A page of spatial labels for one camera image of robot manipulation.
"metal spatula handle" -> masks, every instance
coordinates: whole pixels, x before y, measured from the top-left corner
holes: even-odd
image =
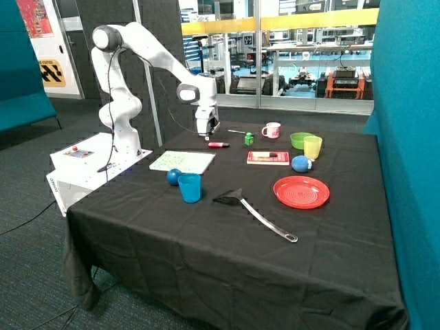
[[[251,207],[251,205],[249,205],[249,203],[244,199],[240,199],[240,202],[249,210],[249,212],[251,212],[251,214],[256,217],[263,225],[265,225],[266,227],[270,228],[271,230],[275,231],[275,233],[277,233],[278,235],[284,237],[285,239],[287,239],[288,241],[295,243],[298,241],[298,237],[296,237],[295,235],[290,234],[289,232],[286,232],[284,229],[281,229],[279,227],[277,227],[276,225],[274,225],[272,222],[270,222],[269,220],[267,220],[265,217],[261,216],[257,211],[255,211],[255,209],[253,207]]]

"yellow cup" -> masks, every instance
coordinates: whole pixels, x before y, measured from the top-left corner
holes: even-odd
[[[322,138],[319,136],[304,137],[304,156],[310,160],[315,160],[321,150]]]

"black spatula head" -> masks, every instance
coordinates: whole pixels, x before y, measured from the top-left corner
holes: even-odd
[[[240,199],[243,198],[243,195],[241,194],[242,191],[242,188],[236,190],[228,190],[227,192],[224,192],[223,194],[213,198],[212,200],[223,204],[239,204]]]

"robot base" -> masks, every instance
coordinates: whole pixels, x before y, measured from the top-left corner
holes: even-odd
[[[118,159],[113,150],[107,173],[98,172],[109,159],[111,145],[111,134],[99,133],[50,155],[55,170],[46,179],[64,217],[70,206],[101,187],[107,179],[113,179],[152,153],[142,149],[138,156]]]

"door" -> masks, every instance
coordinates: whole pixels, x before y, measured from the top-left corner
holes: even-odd
[[[52,0],[16,0],[50,97],[83,98],[78,75],[66,46],[65,32]]]

